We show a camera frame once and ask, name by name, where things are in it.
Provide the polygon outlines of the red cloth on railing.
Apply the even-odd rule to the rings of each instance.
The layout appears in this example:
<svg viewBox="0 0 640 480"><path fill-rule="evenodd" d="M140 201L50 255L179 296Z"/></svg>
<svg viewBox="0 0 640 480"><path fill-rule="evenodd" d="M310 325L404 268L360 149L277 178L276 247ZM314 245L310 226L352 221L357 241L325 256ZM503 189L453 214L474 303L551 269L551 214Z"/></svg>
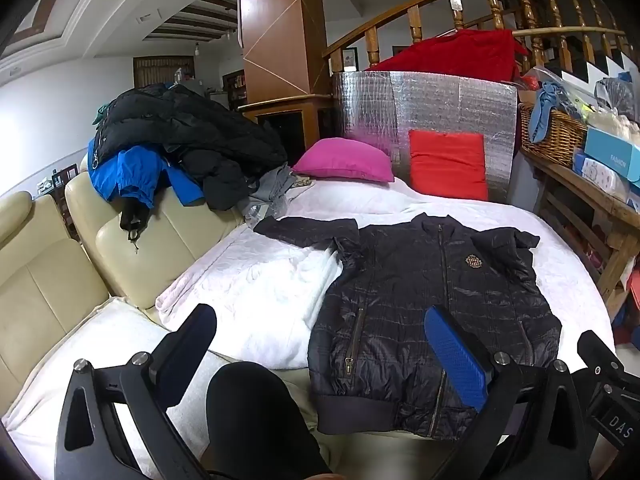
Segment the red cloth on railing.
<svg viewBox="0 0 640 480"><path fill-rule="evenodd" d="M451 75L492 82L514 81L517 56L528 51L507 29L461 29L424 39L368 68L368 72Z"/></svg>

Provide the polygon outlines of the blue white tissue pack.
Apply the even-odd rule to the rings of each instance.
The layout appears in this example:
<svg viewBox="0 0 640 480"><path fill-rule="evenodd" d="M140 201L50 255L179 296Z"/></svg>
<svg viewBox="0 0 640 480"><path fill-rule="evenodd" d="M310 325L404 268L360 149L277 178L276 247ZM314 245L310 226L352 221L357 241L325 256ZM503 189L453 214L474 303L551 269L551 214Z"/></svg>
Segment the blue white tissue pack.
<svg viewBox="0 0 640 480"><path fill-rule="evenodd" d="M629 197L629 183L619 174L586 155L583 150L576 148L573 157L573 171L591 184L600 188L605 194L611 195L626 203Z"/></svg>

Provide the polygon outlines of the white towel on sofa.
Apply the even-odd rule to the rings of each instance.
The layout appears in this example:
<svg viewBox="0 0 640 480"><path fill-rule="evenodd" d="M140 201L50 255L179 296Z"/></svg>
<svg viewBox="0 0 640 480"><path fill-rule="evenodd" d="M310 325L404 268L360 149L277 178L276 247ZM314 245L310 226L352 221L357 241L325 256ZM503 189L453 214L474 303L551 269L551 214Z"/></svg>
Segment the white towel on sofa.
<svg viewBox="0 0 640 480"><path fill-rule="evenodd" d="M120 299L94 309L64 336L30 371L2 424L32 470L41 479L54 477L55 443L64 396L74 363L94 367L125 364L139 351L153 351L168 334L136 308ZM206 391L210 378L226 364L207 352L181 402L167 415L196 458L209 446Z"/></svg>

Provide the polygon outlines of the pile of black coats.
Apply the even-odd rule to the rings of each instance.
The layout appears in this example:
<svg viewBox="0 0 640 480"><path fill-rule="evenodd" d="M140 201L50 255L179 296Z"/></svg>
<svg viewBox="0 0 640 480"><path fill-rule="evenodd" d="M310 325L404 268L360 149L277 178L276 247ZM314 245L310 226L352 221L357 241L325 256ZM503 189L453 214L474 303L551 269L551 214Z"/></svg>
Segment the pile of black coats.
<svg viewBox="0 0 640 480"><path fill-rule="evenodd" d="M182 84L131 89L99 109L93 122L98 164L142 145L184 171L211 210L228 210L250 186L286 163L277 133Z"/></svg>

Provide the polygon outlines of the operator black trouser knee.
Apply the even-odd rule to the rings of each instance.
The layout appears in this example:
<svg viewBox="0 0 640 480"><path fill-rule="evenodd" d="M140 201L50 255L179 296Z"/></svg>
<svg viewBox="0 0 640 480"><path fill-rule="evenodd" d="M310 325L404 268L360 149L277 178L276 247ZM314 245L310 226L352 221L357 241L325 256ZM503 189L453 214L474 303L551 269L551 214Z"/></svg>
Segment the operator black trouser knee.
<svg viewBox="0 0 640 480"><path fill-rule="evenodd" d="M332 474L283 380L252 362L210 380L206 419L215 479L311 479Z"/></svg>

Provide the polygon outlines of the grey folded garment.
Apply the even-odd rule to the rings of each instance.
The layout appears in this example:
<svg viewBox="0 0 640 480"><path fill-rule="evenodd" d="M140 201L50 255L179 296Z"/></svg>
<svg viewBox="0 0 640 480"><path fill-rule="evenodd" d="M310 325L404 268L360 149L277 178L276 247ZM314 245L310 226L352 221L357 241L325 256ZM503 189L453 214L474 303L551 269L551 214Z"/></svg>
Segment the grey folded garment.
<svg viewBox="0 0 640 480"><path fill-rule="evenodd" d="M250 195L238 203L245 223L254 228L265 218L280 218L288 210L286 193L296 182L288 164L268 171L250 188Z"/></svg>

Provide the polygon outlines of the wicker basket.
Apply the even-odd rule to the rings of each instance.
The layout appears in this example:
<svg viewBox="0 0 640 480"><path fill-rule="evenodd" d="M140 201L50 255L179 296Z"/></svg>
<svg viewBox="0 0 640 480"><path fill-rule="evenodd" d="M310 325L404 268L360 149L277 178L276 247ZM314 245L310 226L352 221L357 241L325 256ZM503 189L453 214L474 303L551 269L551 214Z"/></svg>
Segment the wicker basket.
<svg viewBox="0 0 640 480"><path fill-rule="evenodd" d="M546 137L539 143L532 143L529 140L528 127L533 109L533 104L521 103L518 106L521 151L526 155L533 155L547 162L572 168L575 153L585 147L587 126L559 110L552 110Z"/></svg>

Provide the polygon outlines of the magenta pillow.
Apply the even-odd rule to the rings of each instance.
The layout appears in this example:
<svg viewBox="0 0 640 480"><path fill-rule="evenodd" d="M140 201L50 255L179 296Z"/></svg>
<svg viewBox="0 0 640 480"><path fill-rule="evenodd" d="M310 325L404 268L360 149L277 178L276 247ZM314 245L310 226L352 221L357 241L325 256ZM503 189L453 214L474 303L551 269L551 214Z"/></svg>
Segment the magenta pillow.
<svg viewBox="0 0 640 480"><path fill-rule="evenodd" d="M319 140L292 170L314 178L375 183L390 183L395 179L390 156L370 144L344 138Z"/></svg>

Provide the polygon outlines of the wooden stair railing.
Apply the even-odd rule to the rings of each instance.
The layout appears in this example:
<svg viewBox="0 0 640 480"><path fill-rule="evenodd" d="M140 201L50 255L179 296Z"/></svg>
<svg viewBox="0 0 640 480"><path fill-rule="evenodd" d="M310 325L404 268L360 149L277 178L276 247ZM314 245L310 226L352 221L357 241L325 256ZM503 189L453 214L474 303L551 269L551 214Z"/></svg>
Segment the wooden stair railing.
<svg viewBox="0 0 640 480"><path fill-rule="evenodd" d="M526 49L520 66L556 66L576 75L599 60L623 64L638 60L639 47L622 27L622 20L604 0L408 0L375 15L326 47L322 58L331 68L346 70L345 51L362 41L367 64L375 66L387 56L378 35L399 22L408 27L412 44L431 36L426 12L438 6L447 23L436 35L462 29L507 29Z"/></svg>

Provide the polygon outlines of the white bed blanket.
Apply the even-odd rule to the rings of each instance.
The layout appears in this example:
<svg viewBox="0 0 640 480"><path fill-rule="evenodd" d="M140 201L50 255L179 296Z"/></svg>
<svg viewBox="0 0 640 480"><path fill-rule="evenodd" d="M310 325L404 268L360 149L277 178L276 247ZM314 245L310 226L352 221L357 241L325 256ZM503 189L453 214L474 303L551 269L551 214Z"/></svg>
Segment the white bed blanket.
<svg viewBox="0 0 640 480"><path fill-rule="evenodd" d="M405 222L417 214L450 216L477 231L512 226L539 238L533 251L536 284L561 321L559 357L570 370L584 363L577 341L593 330L608 346L614 336L608 310L577 255L536 214L511 205L422 195L401 180L392 184L318 180L288 193L290 216L353 218L359 226ZM197 304L218 321L210 348L230 359L273 370L307 364L311 327L323 294L343 269L332 249L299 248L239 226L194 262L155 301L160 322L175 330Z"/></svg>

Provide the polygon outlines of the silver foil insulation board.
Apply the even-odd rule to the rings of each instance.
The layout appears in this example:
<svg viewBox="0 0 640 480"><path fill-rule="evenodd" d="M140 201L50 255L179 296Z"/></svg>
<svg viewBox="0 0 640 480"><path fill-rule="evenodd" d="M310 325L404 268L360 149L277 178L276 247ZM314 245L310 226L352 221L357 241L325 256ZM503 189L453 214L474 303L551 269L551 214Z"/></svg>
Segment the silver foil insulation board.
<svg viewBox="0 0 640 480"><path fill-rule="evenodd" d="M413 72L333 76L337 127L344 138L390 156L394 175L409 180L409 132L475 132L484 136L488 197L508 198L518 119L510 84Z"/></svg>

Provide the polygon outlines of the blue jacket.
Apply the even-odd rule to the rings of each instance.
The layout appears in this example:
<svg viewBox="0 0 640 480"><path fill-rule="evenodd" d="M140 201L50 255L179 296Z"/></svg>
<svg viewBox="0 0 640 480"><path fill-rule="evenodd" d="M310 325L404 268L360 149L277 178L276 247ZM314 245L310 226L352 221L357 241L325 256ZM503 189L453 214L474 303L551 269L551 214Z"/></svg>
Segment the blue jacket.
<svg viewBox="0 0 640 480"><path fill-rule="evenodd" d="M135 145L98 164L98 154L91 140L88 144L88 173L96 192L110 202L115 198L133 198L153 209L155 194L168 183L183 206L204 200L202 189L181 169L172 166L156 151Z"/></svg>

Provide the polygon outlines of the wooden side table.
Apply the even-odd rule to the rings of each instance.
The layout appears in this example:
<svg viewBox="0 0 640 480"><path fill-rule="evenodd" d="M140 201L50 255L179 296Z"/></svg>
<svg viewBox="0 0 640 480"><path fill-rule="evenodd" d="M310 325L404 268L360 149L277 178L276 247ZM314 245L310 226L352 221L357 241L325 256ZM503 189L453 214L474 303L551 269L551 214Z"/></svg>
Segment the wooden side table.
<svg viewBox="0 0 640 480"><path fill-rule="evenodd" d="M578 255L615 318L628 296L626 270L639 255L639 215L570 168L524 158L539 183L534 213Z"/></svg>

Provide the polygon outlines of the teal cardboard box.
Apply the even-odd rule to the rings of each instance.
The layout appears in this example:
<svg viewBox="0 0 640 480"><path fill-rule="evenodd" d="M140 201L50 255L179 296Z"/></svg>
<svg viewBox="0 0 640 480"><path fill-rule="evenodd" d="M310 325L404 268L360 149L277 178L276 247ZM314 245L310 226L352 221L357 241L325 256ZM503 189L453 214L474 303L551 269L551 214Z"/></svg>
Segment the teal cardboard box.
<svg viewBox="0 0 640 480"><path fill-rule="evenodd" d="M640 151L632 143L614 136L614 134L601 131L597 128L587 129L586 154L602 162L621 177L634 185L640 180Z"/></svg>

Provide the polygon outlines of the red cushion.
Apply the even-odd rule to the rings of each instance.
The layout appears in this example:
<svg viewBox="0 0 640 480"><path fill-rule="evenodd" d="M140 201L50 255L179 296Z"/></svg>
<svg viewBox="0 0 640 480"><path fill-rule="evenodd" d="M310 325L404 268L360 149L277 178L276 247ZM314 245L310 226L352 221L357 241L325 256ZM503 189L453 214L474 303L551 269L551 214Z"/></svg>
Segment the red cushion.
<svg viewBox="0 0 640 480"><path fill-rule="evenodd" d="M484 136L476 132L409 131L410 186L421 194L488 200Z"/></svg>

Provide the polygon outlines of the light blue cloth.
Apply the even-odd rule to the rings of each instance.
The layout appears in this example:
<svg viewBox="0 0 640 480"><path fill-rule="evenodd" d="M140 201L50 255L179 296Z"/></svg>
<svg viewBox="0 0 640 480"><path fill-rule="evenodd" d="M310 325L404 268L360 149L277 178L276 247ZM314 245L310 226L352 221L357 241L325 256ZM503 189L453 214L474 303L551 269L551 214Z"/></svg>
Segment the light blue cloth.
<svg viewBox="0 0 640 480"><path fill-rule="evenodd" d="M528 140L533 144L541 143L546 138L552 110L560 110L573 118L578 114L564 87L546 81L536 93L536 102L529 118Z"/></svg>

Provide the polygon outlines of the cream leather sofa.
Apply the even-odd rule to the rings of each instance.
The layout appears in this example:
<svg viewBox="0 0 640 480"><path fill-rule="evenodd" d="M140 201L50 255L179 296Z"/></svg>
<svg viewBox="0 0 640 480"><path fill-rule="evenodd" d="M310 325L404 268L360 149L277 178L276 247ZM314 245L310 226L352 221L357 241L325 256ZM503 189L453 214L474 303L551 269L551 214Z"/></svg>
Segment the cream leather sofa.
<svg viewBox="0 0 640 480"><path fill-rule="evenodd" d="M37 363L108 297L126 298L157 322L156 298L243 221L236 209L184 206L166 188L131 243L119 226L122 205L99 196L88 172L66 184L65 199L76 237L50 196L20 191L1 200L4 410Z"/></svg>

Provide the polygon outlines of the black quilted jacket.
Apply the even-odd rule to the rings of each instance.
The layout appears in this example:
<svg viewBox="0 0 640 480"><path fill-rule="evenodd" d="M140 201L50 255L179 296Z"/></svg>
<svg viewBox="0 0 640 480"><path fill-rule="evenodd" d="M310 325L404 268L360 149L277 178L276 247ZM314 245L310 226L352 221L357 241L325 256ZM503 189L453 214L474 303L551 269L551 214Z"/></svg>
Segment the black quilted jacket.
<svg viewBox="0 0 640 480"><path fill-rule="evenodd" d="M460 438L484 408L498 352L544 367L561 324L536 283L539 240L419 214L391 226L268 218L260 235L336 251L308 346L322 434L408 431Z"/></svg>

